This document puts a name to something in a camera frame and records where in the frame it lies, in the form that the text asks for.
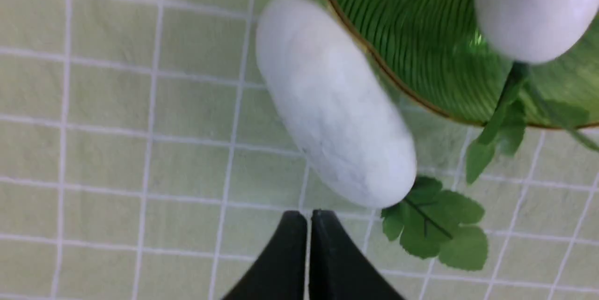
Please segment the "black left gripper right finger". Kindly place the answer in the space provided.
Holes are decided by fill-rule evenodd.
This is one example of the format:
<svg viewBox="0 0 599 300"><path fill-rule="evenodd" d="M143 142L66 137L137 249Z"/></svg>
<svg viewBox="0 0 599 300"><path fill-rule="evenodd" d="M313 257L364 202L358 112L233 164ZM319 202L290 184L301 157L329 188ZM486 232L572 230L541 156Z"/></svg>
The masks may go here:
<svg viewBox="0 0 599 300"><path fill-rule="evenodd" d="M331 210L314 210L309 262L311 300L402 300Z"/></svg>

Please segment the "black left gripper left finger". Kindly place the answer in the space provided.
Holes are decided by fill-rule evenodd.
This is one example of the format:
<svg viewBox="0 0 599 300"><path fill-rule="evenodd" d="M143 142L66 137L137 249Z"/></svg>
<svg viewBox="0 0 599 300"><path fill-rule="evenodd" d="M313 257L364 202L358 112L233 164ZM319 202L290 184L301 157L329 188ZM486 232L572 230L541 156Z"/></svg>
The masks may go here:
<svg viewBox="0 0 599 300"><path fill-rule="evenodd" d="M285 211L266 247L223 298L302 300L306 253L306 218L298 211Z"/></svg>

